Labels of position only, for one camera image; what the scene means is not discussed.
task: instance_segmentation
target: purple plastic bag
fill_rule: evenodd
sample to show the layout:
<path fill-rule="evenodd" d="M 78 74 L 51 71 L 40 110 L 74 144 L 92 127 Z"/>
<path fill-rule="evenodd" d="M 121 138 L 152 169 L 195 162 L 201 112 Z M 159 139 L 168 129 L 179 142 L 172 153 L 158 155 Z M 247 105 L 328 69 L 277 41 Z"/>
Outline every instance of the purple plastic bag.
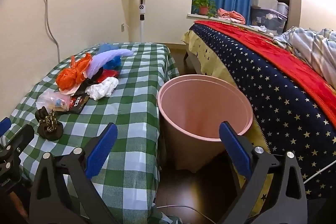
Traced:
<path fill-rule="evenodd" d="M 107 62 L 111 61 L 115 56 L 133 56 L 134 52 L 127 49 L 118 49 L 118 50 L 111 50 L 107 52 L 101 52 L 96 54 L 92 57 L 91 63 L 89 64 L 88 68 L 86 69 L 86 75 L 89 79 L 95 75 L 98 70 L 103 67 Z"/>

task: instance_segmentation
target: pink cloth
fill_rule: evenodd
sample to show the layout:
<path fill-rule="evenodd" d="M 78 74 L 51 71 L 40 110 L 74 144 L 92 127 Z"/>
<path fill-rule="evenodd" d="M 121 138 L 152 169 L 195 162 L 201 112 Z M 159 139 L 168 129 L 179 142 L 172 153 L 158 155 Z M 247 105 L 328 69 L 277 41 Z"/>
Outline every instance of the pink cloth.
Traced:
<path fill-rule="evenodd" d="M 222 8 L 219 8 L 218 11 L 217 11 L 217 14 L 219 15 L 219 17 L 223 17 L 227 20 L 231 20 L 231 21 L 236 22 L 236 23 L 245 24 L 245 22 L 246 22 L 245 18 L 236 11 L 228 12 L 228 11 L 225 11 L 224 9 L 222 9 Z"/>

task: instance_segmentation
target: orange plastic bag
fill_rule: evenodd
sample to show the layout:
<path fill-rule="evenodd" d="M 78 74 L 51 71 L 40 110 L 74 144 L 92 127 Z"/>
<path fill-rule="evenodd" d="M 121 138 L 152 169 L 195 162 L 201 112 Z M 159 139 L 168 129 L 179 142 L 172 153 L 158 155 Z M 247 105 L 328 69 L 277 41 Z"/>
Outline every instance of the orange plastic bag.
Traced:
<path fill-rule="evenodd" d="M 85 80 L 83 72 L 87 69 L 92 60 L 91 54 L 87 53 L 78 62 L 75 57 L 71 57 L 70 68 L 63 69 L 56 78 L 56 84 L 61 90 L 71 89 L 75 84 L 80 84 Z"/>

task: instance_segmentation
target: metal screw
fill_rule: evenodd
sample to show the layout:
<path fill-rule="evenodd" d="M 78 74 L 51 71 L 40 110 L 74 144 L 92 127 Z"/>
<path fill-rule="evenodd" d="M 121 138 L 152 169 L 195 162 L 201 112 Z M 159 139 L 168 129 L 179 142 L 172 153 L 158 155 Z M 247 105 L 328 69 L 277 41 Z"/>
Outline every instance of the metal screw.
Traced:
<path fill-rule="evenodd" d="M 50 153 L 49 152 L 43 154 L 43 158 L 44 159 L 48 159 L 49 157 L 50 157 Z"/>
<path fill-rule="evenodd" d="M 291 159 L 294 158 L 294 153 L 291 152 L 291 151 L 288 151 L 288 152 L 287 152 L 287 157 L 288 157 L 288 158 L 291 158 Z"/>
<path fill-rule="evenodd" d="M 258 154 L 262 154 L 264 152 L 264 149 L 260 146 L 257 146 L 254 151 L 256 151 Z"/>
<path fill-rule="evenodd" d="M 82 151 L 83 151 L 82 148 L 80 148 L 80 147 L 76 147 L 76 148 L 73 150 L 73 153 L 76 154 L 76 155 L 78 155 L 78 154 L 82 153 Z"/>

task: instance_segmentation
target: pink trash can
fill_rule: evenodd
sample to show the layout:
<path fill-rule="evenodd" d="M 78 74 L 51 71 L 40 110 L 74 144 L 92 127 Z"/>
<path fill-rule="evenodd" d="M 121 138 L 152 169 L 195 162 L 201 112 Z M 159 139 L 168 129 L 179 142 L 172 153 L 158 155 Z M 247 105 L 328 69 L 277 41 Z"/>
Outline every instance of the pink trash can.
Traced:
<path fill-rule="evenodd" d="M 164 118 L 168 157 L 175 168 L 197 172 L 225 150 L 219 125 L 228 121 L 243 135 L 251 126 L 250 102 L 238 88 L 205 75 L 183 75 L 169 80 L 157 95 Z"/>

